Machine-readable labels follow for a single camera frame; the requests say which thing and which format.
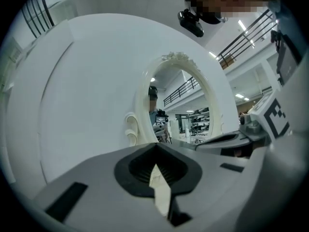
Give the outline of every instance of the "shelf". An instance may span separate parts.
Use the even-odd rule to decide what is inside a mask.
[[[199,122],[191,122],[191,124],[198,124],[198,123],[205,123],[205,122],[209,123],[209,120],[202,120],[202,121],[199,121]]]
[[[200,115],[203,115],[203,114],[209,114],[209,111],[208,112],[203,112],[201,114],[191,114],[191,115],[189,115],[189,117],[200,116]]]
[[[190,135],[190,137],[203,136],[202,134],[208,134],[209,130],[203,130],[202,132],[198,132],[197,135]]]

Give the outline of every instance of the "person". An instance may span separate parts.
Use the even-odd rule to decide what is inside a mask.
[[[149,118],[152,127],[156,125],[156,117],[159,112],[159,109],[156,107],[156,102],[158,100],[158,90],[155,86],[149,86],[148,90],[149,95]],[[164,133],[161,136],[157,136],[159,142],[168,142],[169,131],[167,123],[164,124]]]

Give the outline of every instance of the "black stripe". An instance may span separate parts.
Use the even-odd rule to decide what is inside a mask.
[[[30,28],[31,32],[33,33],[34,37],[37,38],[37,36],[35,35],[34,31],[32,30],[32,27],[30,26],[29,22],[27,21],[27,18],[26,18],[26,16],[25,16],[25,12],[24,12],[24,9],[23,9],[23,8],[21,8],[21,12],[23,13],[24,19],[25,19],[25,21],[26,21],[28,27]]]
[[[244,167],[236,166],[236,165],[229,164],[229,163],[222,163],[220,167],[226,168],[228,170],[236,171],[239,173],[241,173],[244,170]]]
[[[39,19],[38,13],[37,13],[37,11],[35,10],[33,0],[31,0],[31,4],[32,4],[32,7],[33,7],[33,11],[34,11],[34,13],[35,13],[35,16],[37,17],[37,19],[38,19],[38,21],[39,21],[39,24],[40,24],[40,26],[42,27],[43,31],[45,32],[45,28],[43,27],[43,25],[42,25],[42,23],[41,23],[41,21],[40,21],[40,19]]]
[[[30,16],[30,19],[31,19],[33,25],[35,26],[35,28],[37,29],[37,31],[39,32],[39,34],[41,34],[41,32],[40,32],[38,26],[35,24],[35,22],[34,22],[34,20],[33,20],[33,17],[32,17],[32,15],[31,15],[31,13],[30,13],[30,9],[29,9],[29,7],[28,7],[28,1],[26,2],[26,8],[27,8],[27,10],[28,10],[28,14],[29,14],[29,16]]]
[[[53,26],[54,26],[54,22],[53,22],[53,20],[52,20],[52,17],[50,16],[50,13],[49,13],[48,7],[47,7],[47,5],[46,5],[46,1],[45,1],[45,0],[42,0],[42,3],[43,3],[43,7],[44,7],[44,9],[45,9],[45,12],[46,12],[47,18],[48,18],[48,20],[49,20],[50,24],[51,24],[51,25],[52,25],[52,27],[53,27]]]
[[[57,221],[63,222],[87,187],[85,184],[74,182],[45,212]]]

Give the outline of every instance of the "railing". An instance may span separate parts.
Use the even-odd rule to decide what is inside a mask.
[[[231,44],[218,54],[217,60],[223,69],[236,61],[236,58],[249,47],[254,48],[258,40],[264,40],[265,36],[277,23],[272,20],[272,13],[266,10],[261,14],[243,33],[241,33]]]
[[[173,100],[180,98],[181,95],[188,92],[191,89],[194,89],[195,86],[198,85],[197,80],[194,77],[191,77],[182,84],[178,89],[176,89],[173,93],[171,93],[167,98],[164,99],[164,106],[173,102]]]
[[[24,7],[21,9],[22,14],[24,16],[24,19],[30,28],[31,32],[33,33],[34,37],[39,37],[43,32],[49,30],[49,28],[54,26],[54,22],[52,20],[52,17],[50,16],[48,7],[46,5],[45,0],[40,0],[40,2],[43,5],[43,10],[40,6],[40,3],[38,0],[35,0],[36,6],[34,5],[33,0],[28,0]]]
[[[261,16],[259,16],[250,26],[248,26],[246,31],[241,33],[235,40],[233,40],[231,44],[219,53],[217,60],[220,62],[222,68],[225,69],[234,63],[236,61],[236,57],[246,51],[249,47],[254,48],[254,43],[258,40],[264,40],[263,36],[271,31],[276,25],[277,23],[273,22],[272,13],[269,10],[262,13]],[[181,95],[186,93],[188,90],[193,89],[196,85],[198,85],[198,82],[191,77],[187,82],[182,84],[171,95],[164,99],[164,106],[172,103],[175,99],[180,98]]]

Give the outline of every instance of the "ceiling light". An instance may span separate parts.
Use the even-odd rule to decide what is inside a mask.
[[[246,31],[246,27],[245,27],[245,25],[242,23],[241,20],[238,21],[238,24],[241,26],[242,30]]]
[[[209,52],[209,54],[212,55],[214,58],[217,57],[217,56],[216,56],[214,53],[212,53],[212,52]]]

